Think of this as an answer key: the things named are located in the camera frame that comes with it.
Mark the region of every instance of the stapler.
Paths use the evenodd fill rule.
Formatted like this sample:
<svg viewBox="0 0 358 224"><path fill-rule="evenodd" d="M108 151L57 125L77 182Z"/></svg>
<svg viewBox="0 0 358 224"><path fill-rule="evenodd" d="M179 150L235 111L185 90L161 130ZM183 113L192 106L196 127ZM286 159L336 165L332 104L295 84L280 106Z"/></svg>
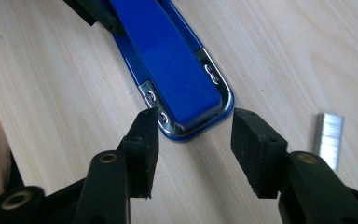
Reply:
<svg viewBox="0 0 358 224"><path fill-rule="evenodd" d="M170 0L64 1L89 25L99 21L112 33L170 139L190 139L231 112L231 88Z"/></svg>

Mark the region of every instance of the wood grain surface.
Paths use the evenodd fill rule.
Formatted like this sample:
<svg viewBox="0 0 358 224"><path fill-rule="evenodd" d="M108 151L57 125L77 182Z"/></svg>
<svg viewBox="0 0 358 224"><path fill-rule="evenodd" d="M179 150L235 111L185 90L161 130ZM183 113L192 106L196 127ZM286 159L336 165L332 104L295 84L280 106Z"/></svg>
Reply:
<svg viewBox="0 0 358 224"><path fill-rule="evenodd" d="M234 90L311 150L316 115L345 117L337 175L358 189L358 1L173 1ZM47 194L115 149L145 103L112 36L61 0L0 0L0 119L27 185ZM282 223L230 150L232 116L194 140L160 135L152 200L132 223Z"/></svg>

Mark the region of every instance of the blue stapler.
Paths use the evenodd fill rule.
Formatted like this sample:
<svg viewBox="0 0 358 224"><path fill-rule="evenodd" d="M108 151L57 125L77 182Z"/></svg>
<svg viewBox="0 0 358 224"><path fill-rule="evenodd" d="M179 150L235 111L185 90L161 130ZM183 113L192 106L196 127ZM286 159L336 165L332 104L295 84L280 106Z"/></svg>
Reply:
<svg viewBox="0 0 358 224"><path fill-rule="evenodd" d="M64 0L88 24L113 34L148 107L172 140L183 141L226 117L234 95L170 0Z"/></svg>

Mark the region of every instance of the bolt hole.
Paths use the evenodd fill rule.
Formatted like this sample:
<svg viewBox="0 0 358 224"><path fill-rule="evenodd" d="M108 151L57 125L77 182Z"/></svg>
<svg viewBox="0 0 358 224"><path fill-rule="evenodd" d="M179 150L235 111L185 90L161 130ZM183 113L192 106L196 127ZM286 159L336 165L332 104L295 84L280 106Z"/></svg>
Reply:
<svg viewBox="0 0 358 224"><path fill-rule="evenodd" d="M100 162L102 163L109 163L115 160L117 160L117 156L115 154L106 154L100 158Z"/></svg>
<svg viewBox="0 0 358 224"><path fill-rule="evenodd" d="M30 191L28 190L20 191L6 198L2 202L1 207L4 210L12 210L21 207L25 203L28 203L28 201L31 200L31 197L32 197L32 193Z"/></svg>
<svg viewBox="0 0 358 224"><path fill-rule="evenodd" d="M314 164L316 162L318 162L318 160L316 158L314 158L313 156L309 155L309 154L299 154L298 158L308 164Z"/></svg>

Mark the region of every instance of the wooden table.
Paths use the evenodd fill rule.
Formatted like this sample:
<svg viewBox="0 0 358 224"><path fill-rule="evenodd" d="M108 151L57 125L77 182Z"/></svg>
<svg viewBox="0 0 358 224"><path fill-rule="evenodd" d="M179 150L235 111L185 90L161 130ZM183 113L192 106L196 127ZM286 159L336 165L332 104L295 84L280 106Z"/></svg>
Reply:
<svg viewBox="0 0 358 224"><path fill-rule="evenodd" d="M311 150L315 116L345 117L343 182L358 189L358 1L173 1L233 88L289 142ZM145 103L111 35L61 0L0 0L0 118L27 185L47 194L115 149ZM232 116L191 142L160 135L152 200L132 223L281 223L230 150Z"/></svg>

